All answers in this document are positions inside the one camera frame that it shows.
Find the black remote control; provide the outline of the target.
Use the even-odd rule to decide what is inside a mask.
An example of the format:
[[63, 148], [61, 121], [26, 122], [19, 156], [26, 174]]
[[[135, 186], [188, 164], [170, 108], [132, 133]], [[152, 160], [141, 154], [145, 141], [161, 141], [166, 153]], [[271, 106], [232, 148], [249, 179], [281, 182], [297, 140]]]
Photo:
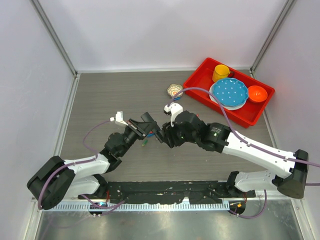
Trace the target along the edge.
[[158, 123], [151, 117], [151, 115], [148, 112], [145, 112], [141, 115], [141, 119], [146, 124], [145, 131], [147, 133], [153, 132], [155, 136], [160, 135], [160, 127], [158, 126]]

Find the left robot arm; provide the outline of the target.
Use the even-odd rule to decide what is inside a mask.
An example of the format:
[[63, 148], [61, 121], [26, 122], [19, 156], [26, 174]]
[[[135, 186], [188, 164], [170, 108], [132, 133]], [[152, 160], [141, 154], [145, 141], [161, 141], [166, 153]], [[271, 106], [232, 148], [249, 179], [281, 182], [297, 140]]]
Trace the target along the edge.
[[75, 184], [83, 182], [91, 186], [81, 186], [85, 194], [100, 200], [107, 192], [101, 183], [101, 174], [114, 171], [121, 164], [123, 157], [137, 141], [154, 132], [158, 124], [151, 117], [142, 117], [142, 121], [129, 119], [125, 122], [122, 133], [109, 135], [104, 148], [95, 151], [91, 157], [76, 160], [51, 157], [27, 182], [27, 189], [37, 199], [38, 209], [50, 210], [58, 205]]

